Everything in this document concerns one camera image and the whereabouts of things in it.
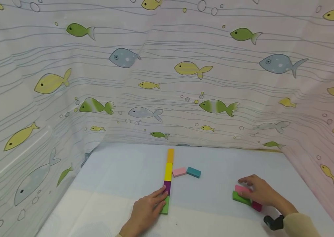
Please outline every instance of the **sleeve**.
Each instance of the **sleeve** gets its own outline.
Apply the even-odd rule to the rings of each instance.
[[[310,217],[301,213],[287,215],[284,230],[289,237],[321,237]]]

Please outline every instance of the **yellow block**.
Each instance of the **yellow block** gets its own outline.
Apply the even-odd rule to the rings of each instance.
[[[166,164],[166,174],[164,176],[164,181],[171,181],[172,180],[172,164]]]
[[[173,164],[173,155],[174,155],[175,149],[168,149],[167,154],[167,163]]]

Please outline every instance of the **purple block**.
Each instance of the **purple block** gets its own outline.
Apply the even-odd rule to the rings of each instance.
[[[168,191],[168,195],[171,194],[171,181],[164,181],[164,185],[166,185],[166,190]]]

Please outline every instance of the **hand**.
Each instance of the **hand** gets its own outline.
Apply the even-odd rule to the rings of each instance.
[[[253,192],[241,192],[239,195],[258,202],[262,205],[275,207],[282,215],[287,216],[298,212],[292,203],[276,192],[264,179],[253,174],[238,180],[253,187]]]
[[[137,237],[156,222],[166,204],[164,199],[168,192],[163,193],[165,189],[166,186],[163,186],[134,203],[130,219],[119,232],[122,237]]]

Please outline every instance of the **pink block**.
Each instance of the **pink block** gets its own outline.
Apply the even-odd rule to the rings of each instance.
[[[258,212],[262,211],[262,205],[255,202],[255,201],[252,201],[251,207],[254,208],[255,210],[257,210]]]
[[[241,192],[251,192],[252,193],[252,190],[251,189],[248,189],[246,187],[243,187],[243,186],[239,186],[239,185],[236,185],[235,187],[235,191],[239,194]]]
[[[182,167],[182,168],[172,170],[172,174],[175,178],[179,177],[179,176],[182,176],[182,175],[185,175],[186,173],[187,173],[187,168],[186,167]]]

